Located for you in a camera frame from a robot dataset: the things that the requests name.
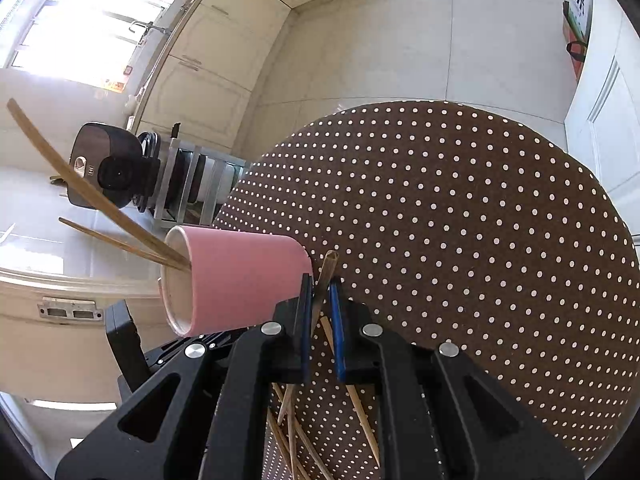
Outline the kitchen window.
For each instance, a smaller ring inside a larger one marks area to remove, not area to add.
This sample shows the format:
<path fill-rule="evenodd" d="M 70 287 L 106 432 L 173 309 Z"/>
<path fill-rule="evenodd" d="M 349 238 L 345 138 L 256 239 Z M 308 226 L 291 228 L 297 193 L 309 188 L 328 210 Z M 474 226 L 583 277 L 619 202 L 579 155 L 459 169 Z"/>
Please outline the kitchen window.
<path fill-rule="evenodd" d="M 122 93 L 145 43 L 174 0 L 43 0 L 6 66 Z"/>

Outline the metal storage rack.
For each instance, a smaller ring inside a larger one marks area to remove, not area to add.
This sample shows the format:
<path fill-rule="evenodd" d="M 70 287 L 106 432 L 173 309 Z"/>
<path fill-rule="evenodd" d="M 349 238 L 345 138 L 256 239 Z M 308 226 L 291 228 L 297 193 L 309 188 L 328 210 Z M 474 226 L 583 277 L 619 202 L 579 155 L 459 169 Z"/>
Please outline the metal storage rack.
<path fill-rule="evenodd" d="M 160 144 L 160 170 L 148 201 L 153 226 L 210 228 L 231 191 L 250 168 L 242 158 L 179 138 Z"/>

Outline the brown polka dot tablecloth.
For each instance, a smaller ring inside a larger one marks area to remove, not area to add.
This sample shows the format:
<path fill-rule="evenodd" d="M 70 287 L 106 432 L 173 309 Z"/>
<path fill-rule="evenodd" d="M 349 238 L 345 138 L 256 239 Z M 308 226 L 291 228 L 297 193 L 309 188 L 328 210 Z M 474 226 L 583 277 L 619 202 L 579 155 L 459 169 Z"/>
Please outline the brown polka dot tablecloth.
<path fill-rule="evenodd" d="M 639 261 L 591 171 L 526 125 L 447 101 L 364 104 L 267 148 L 215 219 L 340 258 L 405 341 L 451 341 L 586 469 L 639 402 Z"/>

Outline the cream lower cabinets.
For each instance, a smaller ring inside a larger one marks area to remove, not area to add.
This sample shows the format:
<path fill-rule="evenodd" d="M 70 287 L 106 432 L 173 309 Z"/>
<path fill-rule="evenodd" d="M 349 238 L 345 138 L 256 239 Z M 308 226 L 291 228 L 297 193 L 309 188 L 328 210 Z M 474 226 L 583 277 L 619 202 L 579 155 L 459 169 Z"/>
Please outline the cream lower cabinets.
<path fill-rule="evenodd" d="M 291 9 L 281 0 L 196 0 L 165 44 L 132 131 L 231 152 L 262 66 Z"/>

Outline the pink ceramic cup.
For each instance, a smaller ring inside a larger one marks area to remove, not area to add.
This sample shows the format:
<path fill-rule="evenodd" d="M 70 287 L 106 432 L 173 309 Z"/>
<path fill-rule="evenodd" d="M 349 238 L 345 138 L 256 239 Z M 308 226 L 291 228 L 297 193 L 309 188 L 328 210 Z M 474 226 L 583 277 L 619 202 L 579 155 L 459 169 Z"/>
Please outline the pink ceramic cup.
<path fill-rule="evenodd" d="M 306 250 L 288 236 L 174 226 L 165 243 L 191 265 L 160 269 L 160 298 L 180 337 L 262 324 L 312 273 Z"/>

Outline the dark wooden chopstick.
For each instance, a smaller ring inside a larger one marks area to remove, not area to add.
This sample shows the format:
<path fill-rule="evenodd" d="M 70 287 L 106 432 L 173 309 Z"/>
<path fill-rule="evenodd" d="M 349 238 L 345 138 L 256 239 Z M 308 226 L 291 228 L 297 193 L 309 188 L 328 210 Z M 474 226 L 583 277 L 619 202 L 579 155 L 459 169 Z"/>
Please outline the dark wooden chopstick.
<path fill-rule="evenodd" d="M 333 278 L 333 274 L 337 267 L 338 258 L 340 255 L 336 250 L 329 250 L 323 258 L 322 267 L 320 270 L 318 282 L 314 286 L 314 298 L 312 298 L 312 312 L 311 312 L 311 326 L 309 332 L 309 338 L 314 336 L 314 330 L 320 318 L 322 304 L 326 300 L 326 291 L 328 290 L 330 281 Z M 297 386 L 288 384 L 285 389 L 283 400 L 281 401 L 280 412 L 278 414 L 277 422 L 280 424 L 285 417 L 294 414 L 294 401 L 293 396 L 296 393 Z"/>

